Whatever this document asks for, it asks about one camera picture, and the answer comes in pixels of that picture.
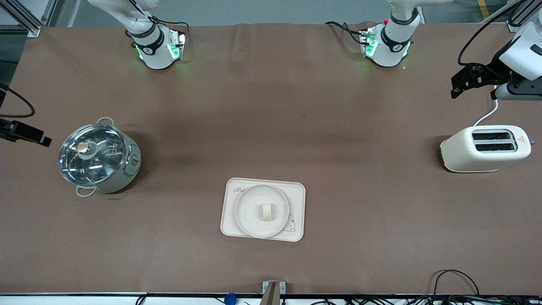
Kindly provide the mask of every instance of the white tray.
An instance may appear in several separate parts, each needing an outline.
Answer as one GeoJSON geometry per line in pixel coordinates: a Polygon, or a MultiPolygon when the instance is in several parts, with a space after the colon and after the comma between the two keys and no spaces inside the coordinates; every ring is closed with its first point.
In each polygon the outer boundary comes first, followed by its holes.
{"type": "Polygon", "coordinates": [[[226,184],[224,206],[222,208],[222,220],[220,230],[224,235],[236,237],[254,238],[244,233],[235,220],[235,204],[243,191],[256,185],[270,185],[284,193],[290,205],[290,215],[286,226],[276,235],[264,238],[282,240],[285,242],[298,242],[303,237],[305,226],[305,187],[297,182],[283,182],[271,180],[231,178],[226,184]]]}

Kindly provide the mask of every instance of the plate lid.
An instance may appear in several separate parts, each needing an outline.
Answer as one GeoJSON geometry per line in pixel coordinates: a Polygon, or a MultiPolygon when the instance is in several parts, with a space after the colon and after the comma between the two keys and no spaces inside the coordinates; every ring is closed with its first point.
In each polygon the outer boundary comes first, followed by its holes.
{"type": "Polygon", "coordinates": [[[80,186],[99,183],[122,167],[127,154],[122,133],[112,125],[96,123],[73,132],[63,143],[59,169],[80,186]]]}
{"type": "Polygon", "coordinates": [[[268,238],[279,233],[286,225],[288,214],[288,200],[279,189],[270,185],[246,189],[235,207],[239,227],[256,238],[268,238]]]}

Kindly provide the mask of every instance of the cooking pot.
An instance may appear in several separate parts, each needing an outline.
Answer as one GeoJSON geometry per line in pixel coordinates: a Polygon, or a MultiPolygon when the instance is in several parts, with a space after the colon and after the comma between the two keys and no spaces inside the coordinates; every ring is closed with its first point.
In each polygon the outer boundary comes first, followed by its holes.
{"type": "Polygon", "coordinates": [[[108,117],[77,129],[60,149],[60,173],[76,185],[75,193],[80,197],[123,189],[135,178],[140,166],[141,153],[136,142],[108,117]]]}

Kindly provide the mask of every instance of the white toaster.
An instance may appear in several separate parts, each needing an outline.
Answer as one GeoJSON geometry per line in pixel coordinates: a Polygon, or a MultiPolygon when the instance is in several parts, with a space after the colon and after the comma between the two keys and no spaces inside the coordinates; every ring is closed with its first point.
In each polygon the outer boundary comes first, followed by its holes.
{"type": "Polygon", "coordinates": [[[441,143],[444,166],[457,173],[496,171],[526,158],[531,143],[511,125],[468,127],[441,143]]]}

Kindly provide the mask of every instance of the white cable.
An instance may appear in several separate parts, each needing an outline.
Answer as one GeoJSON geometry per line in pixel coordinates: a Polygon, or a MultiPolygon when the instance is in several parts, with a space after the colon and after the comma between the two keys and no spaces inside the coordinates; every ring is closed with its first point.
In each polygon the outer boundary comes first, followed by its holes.
{"type": "Polygon", "coordinates": [[[497,111],[497,109],[499,108],[499,100],[498,100],[498,99],[494,99],[493,101],[495,102],[495,108],[493,108],[492,111],[489,111],[489,113],[487,113],[485,116],[479,118],[479,119],[476,121],[476,123],[474,123],[473,126],[478,126],[478,124],[479,124],[481,121],[485,120],[487,117],[489,117],[490,115],[494,114],[495,111],[497,111]]]}

